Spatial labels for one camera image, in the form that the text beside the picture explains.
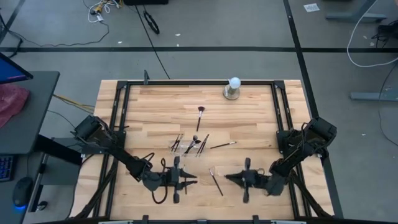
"keyboard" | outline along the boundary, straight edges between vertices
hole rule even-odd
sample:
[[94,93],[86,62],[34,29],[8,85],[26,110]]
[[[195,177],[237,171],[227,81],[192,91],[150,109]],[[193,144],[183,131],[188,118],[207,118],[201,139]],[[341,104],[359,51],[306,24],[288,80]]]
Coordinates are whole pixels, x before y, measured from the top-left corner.
[[0,156],[0,182],[11,181],[14,174],[14,164],[16,156],[2,155]]

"blue screen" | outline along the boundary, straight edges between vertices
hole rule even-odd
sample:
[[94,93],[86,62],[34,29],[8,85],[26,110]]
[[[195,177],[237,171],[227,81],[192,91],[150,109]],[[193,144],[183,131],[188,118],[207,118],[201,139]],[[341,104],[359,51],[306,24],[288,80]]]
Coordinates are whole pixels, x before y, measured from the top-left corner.
[[21,71],[0,58],[0,82],[16,82],[26,78]]

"pink cloth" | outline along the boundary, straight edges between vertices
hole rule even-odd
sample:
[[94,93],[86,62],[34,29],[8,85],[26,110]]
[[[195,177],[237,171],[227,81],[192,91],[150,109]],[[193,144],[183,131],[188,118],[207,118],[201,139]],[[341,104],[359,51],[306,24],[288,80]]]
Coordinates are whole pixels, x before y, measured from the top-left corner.
[[29,90],[13,84],[0,85],[0,128],[24,107]]

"white ball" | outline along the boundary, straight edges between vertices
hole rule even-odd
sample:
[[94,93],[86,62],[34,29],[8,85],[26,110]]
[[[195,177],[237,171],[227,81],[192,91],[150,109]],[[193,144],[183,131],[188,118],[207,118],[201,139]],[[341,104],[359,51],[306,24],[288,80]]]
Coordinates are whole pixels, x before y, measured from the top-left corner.
[[229,85],[231,88],[236,89],[241,86],[241,80],[239,78],[233,77],[232,79],[228,80]]

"white paper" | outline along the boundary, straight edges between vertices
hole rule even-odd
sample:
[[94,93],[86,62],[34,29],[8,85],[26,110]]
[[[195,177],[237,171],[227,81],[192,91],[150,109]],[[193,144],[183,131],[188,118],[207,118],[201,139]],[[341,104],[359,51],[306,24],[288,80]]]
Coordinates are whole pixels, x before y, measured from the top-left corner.
[[304,8],[307,12],[319,11],[319,7],[316,3],[304,5]]

